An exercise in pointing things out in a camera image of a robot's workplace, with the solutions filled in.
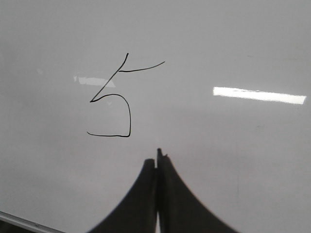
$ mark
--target white surface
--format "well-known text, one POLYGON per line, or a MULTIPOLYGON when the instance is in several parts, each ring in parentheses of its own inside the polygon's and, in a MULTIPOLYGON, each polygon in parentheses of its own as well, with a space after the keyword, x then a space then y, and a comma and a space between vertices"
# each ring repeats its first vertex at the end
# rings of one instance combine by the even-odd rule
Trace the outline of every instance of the white surface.
POLYGON ((0 2, 0 210, 82 233, 143 160, 168 153, 197 197, 241 233, 311 229, 311 2, 0 2), (129 53, 120 98, 89 103, 129 53), (214 87, 307 96, 304 104, 214 87))

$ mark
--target whiteboard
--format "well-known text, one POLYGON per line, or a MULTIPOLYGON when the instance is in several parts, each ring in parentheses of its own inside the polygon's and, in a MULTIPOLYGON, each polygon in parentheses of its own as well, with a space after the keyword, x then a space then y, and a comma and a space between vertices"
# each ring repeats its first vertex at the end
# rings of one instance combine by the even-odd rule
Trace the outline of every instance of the whiteboard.
POLYGON ((86 232, 162 148, 198 199, 241 233, 308 232, 310 7, 2 0, 0 211, 86 232), (127 53, 122 70, 165 63, 107 83, 127 53), (106 83, 97 97, 121 95, 131 121, 120 96, 90 102, 106 83), (300 102, 254 97, 267 94, 300 102), (126 136, 130 123, 129 137, 87 133, 126 136))

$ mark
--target black object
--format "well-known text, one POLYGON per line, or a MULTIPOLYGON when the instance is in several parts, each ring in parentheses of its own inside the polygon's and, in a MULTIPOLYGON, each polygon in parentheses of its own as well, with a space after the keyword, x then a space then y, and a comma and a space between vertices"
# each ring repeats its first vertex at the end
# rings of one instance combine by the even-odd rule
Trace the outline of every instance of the black object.
MULTIPOLYGON (((89 233, 155 233, 157 213, 161 233, 238 233, 200 203, 161 149, 157 168, 153 159, 145 160, 124 199, 89 233)), ((5 229, 1 231, 0 221, 0 233, 32 232, 9 223, 5 229)))

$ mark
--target handwriting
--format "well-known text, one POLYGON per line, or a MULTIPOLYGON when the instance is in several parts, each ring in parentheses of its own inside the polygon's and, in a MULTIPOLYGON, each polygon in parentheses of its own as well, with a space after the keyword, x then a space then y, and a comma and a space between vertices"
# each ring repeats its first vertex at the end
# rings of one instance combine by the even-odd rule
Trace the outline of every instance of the handwriting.
POLYGON ((142 68, 142 69, 133 69, 133 70, 121 70, 122 67, 124 66, 126 60, 127 60, 127 57, 128 57, 128 53, 126 54, 125 56, 125 59, 124 61, 122 62, 121 66, 113 73, 113 75, 110 77, 110 79, 105 83, 105 85, 99 90, 99 92, 97 92, 97 94, 92 98, 92 100, 90 101, 90 103, 95 103, 95 102, 98 102, 100 100, 102 100, 103 98, 105 97, 108 97, 108 96, 118 96, 120 98, 122 98, 126 104, 127 104, 127 108, 128 108, 128 113, 129 113, 129 119, 130 119, 130 125, 129 125, 129 131, 128 131, 128 134, 127 135, 120 135, 120 134, 111 134, 111 135, 105 135, 105 134, 94 134, 94 133, 90 133, 90 132, 87 132, 89 135, 91 136, 98 136, 98 137, 129 137, 131 135, 131 129, 132 129, 132 117, 131 117, 131 109, 130 109, 130 105, 128 103, 128 101, 122 96, 122 95, 119 95, 119 94, 107 94, 107 95, 103 95, 101 97, 98 97, 97 96, 103 92, 104 88, 107 86, 107 84, 112 80, 112 78, 118 73, 118 72, 124 72, 124 73, 128 73, 128 72, 135 72, 135 71, 142 71, 142 70, 147 70, 147 69, 152 69, 152 68, 155 68, 161 64, 163 64, 164 62, 161 62, 153 67, 148 67, 148 68, 142 68))

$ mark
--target handwritten number 5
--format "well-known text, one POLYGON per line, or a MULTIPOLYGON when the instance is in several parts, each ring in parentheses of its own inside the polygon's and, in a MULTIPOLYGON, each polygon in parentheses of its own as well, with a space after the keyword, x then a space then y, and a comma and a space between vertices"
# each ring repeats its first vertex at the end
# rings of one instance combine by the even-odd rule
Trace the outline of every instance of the handwritten number 5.
POLYGON ((135 72, 135 71, 141 71, 141 70, 147 70, 147 69, 152 69, 152 68, 155 68, 161 64, 163 64, 164 62, 161 62, 160 64, 157 64, 153 67, 148 67, 148 68, 143 68, 143 69, 134 69, 134 70, 121 70, 122 67, 124 66, 126 60, 127 60, 127 57, 128 57, 128 53, 126 54, 125 56, 125 59, 124 61, 122 62, 121 66, 114 72, 114 74, 110 77, 110 79, 105 83, 105 85, 99 90, 99 92, 92 98, 92 100, 90 101, 90 103, 95 103, 97 101, 100 101, 102 100, 103 98, 105 97, 108 97, 108 96, 118 96, 118 97, 121 97, 127 104, 127 107, 128 107, 128 112, 129 112, 129 117, 130 117, 130 127, 129 127, 129 132, 127 135, 119 135, 119 134, 112 134, 112 135, 104 135, 104 134, 94 134, 94 133, 90 133, 90 132, 87 132, 89 135, 92 135, 92 136, 98 136, 98 137, 129 137, 131 135, 131 129, 132 129, 132 119, 131 119, 131 109, 130 109, 130 105, 129 103, 127 102, 127 100, 122 96, 122 95, 119 95, 119 94, 107 94, 107 95, 103 95, 101 97, 98 97, 97 96, 104 90, 104 88, 107 86, 107 84, 112 80, 112 78, 118 73, 118 72, 124 72, 124 73, 128 73, 128 72, 135 72))

